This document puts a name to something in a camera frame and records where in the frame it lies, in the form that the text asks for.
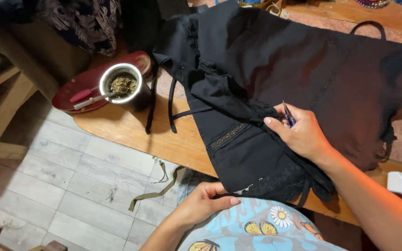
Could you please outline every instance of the fingernail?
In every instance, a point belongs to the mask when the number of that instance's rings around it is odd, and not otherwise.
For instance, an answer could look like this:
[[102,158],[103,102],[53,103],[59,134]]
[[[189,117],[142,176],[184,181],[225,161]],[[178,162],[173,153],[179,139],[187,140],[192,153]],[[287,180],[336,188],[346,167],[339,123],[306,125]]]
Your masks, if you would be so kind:
[[238,204],[240,204],[240,200],[235,197],[232,197],[231,204],[232,204],[232,206],[238,205]]
[[269,125],[271,123],[271,120],[272,120],[271,117],[265,117],[263,121],[265,122],[266,125]]

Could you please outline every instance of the metal cup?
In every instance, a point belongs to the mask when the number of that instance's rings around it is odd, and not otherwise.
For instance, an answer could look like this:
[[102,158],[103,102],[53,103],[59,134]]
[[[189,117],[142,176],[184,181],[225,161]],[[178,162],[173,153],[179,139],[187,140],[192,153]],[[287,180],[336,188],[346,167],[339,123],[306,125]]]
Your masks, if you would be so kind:
[[100,93],[102,95],[112,92],[110,83],[122,74],[130,73],[137,80],[137,89],[128,97],[108,97],[108,102],[121,105],[125,109],[133,111],[141,111],[151,103],[151,90],[146,83],[142,81],[140,71],[129,63],[119,63],[111,66],[104,72],[100,79]]

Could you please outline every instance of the black bra strap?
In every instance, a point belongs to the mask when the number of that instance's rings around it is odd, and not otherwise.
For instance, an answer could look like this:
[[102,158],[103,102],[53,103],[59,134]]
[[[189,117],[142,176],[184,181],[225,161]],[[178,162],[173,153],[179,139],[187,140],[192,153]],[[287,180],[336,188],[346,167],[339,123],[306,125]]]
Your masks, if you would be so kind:
[[212,110],[213,108],[212,107],[200,107],[200,108],[198,108],[198,109],[191,109],[191,110],[188,110],[188,111],[185,111],[185,112],[181,112],[181,113],[178,113],[178,114],[176,114],[176,115],[174,115],[173,116],[173,119],[177,119],[177,118],[180,118],[180,117],[184,117],[184,116],[187,116],[187,115],[190,115],[190,114],[194,114],[194,113],[197,113],[197,112],[205,112],[205,111],[210,111],[210,110]]
[[175,85],[176,79],[173,78],[170,85],[170,93],[168,94],[168,118],[170,120],[171,131],[176,133],[175,122],[173,121],[175,117],[173,117],[173,95],[175,94]]
[[303,185],[302,195],[300,196],[299,203],[294,208],[302,208],[305,205],[309,193],[310,193],[310,181],[307,179],[305,180],[305,184]]
[[380,23],[375,22],[375,21],[365,21],[365,22],[362,22],[362,23],[357,24],[357,25],[352,29],[352,31],[350,31],[350,34],[354,34],[354,33],[356,32],[356,30],[357,30],[359,27],[361,27],[361,26],[366,26],[366,25],[372,25],[372,26],[375,26],[376,28],[378,28],[379,32],[381,33],[381,39],[382,39],[382,40],[385,40],[385,30],[384,30],[384,27],[383,27]]
[[156,63],[153,68],[153,80],[151,81],[151,104],[150,111],[148,112],[147,125],[145,126],[145,133],[150,134],[151,123],[153,122],[154,107],[156,106],[156,84],[158,82],[159,65]]

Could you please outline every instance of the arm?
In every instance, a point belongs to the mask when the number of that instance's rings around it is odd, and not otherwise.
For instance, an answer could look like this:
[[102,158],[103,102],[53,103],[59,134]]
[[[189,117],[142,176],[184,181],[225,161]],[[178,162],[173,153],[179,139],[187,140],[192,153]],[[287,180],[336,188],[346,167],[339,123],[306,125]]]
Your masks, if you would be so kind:
[[227,193],[220,182],[200,183],[193,192],[167,216],[148,237],[139,251],[174,251],[184,233],[213,213],[238,205],[232,196],[213,200],[217,194]]
[[[340,196],[366,234],[383,251],[402,250],[402,199],[361,172],[327,141],[314,113],[288,106],[297,123],[265,118],[265,124],[296,153],[317,164],[333,181]],[[283,106],[275,109],[283,113]]]

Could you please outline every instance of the tiled floor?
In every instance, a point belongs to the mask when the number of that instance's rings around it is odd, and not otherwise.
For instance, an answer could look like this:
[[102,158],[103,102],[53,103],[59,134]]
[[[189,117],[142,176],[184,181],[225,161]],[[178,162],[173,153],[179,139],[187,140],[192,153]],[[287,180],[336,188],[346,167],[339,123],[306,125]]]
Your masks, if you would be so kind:
[[[40,124],[23,161],[0,159],[0,244],[25,251],[57,240],[70,251],[138,250],[176,207],[178,183],[131,212],[132,198],[170,182],[155,183],[163,176],[157,158],[90,135],[58,110]],[[164,162],[171,177],[177,165]]]

